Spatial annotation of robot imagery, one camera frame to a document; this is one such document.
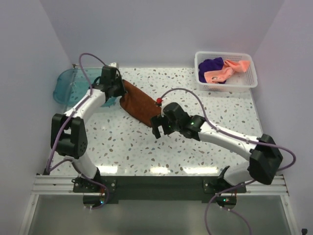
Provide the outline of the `brown towel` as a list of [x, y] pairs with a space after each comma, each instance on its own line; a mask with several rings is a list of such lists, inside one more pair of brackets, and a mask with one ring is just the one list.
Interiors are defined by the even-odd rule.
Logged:
[[126, 93], [120, 98], [120, 106], [139, 122], [152, 127], [151, 118], [160, 115], [161, 108], [138, 87], [126, 80], [123, 83]]

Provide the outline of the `white plastic basket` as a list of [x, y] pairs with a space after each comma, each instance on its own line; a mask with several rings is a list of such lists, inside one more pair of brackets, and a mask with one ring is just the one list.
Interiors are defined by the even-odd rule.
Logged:
[[198, 51], [195, 76], [200, 90], [247, 92], [258, 85], [252, 57], [244, 53]]

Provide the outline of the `pink towel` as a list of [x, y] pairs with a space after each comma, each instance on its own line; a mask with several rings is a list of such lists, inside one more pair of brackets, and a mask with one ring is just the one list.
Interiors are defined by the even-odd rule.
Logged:
[[220, 72], [219, 78], [222, 81], [226, 81], [235, 73], [247, 72], [247, 70], [249, 69], [249, 66], [250, 66], [250, 61], [248, 60], [241, 60], [238, 62], [224, 60], [223, 69], [218, 70], [217, 72]]

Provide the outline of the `purple towel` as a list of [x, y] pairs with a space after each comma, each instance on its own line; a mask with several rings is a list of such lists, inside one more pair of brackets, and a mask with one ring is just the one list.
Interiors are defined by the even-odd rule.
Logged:
[[224, 67], [224, 61], [221, 57], [215, 59], [206, 59], [198, 65], [199, 81], [202, 83], [224, 84], [220, 76], [220, 71]]

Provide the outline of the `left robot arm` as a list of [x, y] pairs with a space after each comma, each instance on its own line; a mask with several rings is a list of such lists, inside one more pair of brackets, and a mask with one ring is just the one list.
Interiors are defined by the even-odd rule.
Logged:
[[64, 114], [55, 114], [51, 122], [51, 153], [46, 170], [51, 172], [54, 153], [63, 156], [78, 173], [74, 183], [90, 192], [106, 192], [99, 169], [87, 154], [88, 138], [85, 124], [93, 113], [112, 97], [126, 94], [117, 63], [102, 67], [101, 75], [90, 83], [81, 100]]

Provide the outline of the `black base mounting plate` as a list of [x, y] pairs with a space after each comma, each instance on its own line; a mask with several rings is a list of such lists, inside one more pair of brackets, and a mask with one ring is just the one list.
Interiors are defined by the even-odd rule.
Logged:
[[206, 203], [217, 191], [210, 187], [216, 176], [102, 176], [101, 184], [81, 177], [72, 179], [74, 193], [83, 193], [84, 204], [117, 204], [120, 200], [202, 201]]

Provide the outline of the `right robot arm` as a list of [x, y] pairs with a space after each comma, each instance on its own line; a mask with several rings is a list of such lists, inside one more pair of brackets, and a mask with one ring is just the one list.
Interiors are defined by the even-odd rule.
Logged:
[[179, 132], [188, 139], [218, 145], [245, 159], [237, 166], [226, 166], [216, 179], [209, 182], [215, 191], [229, 192], [236, 185], [252, 180], [270, 185], [283, 160], [271, 136], [245, 136], [209, 124], [205, 117], [191, 116], [175, 102], [162, 106], [161, 113], [151, 118], [151, 124], [157, 139], [160, 138], [158, 128], [162, 127], [166, 135]]

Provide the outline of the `blue transparent plastic tray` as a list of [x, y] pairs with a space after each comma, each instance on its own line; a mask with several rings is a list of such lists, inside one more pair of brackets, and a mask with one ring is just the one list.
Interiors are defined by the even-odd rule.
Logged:
[[[78, 104], [84, 96], [90, 92], [90, 84], [100, 83], [101, 68], [86, 68], [85, 73], [89, 80], [86, 80], [80, 68], [69, 69], [61, 73], [57, 79], [53, 92], [54, 100], [62, 105], [71, 108]], [[116, 97], [106, 99], [101, 107], [108, 107], [115, 104]]]

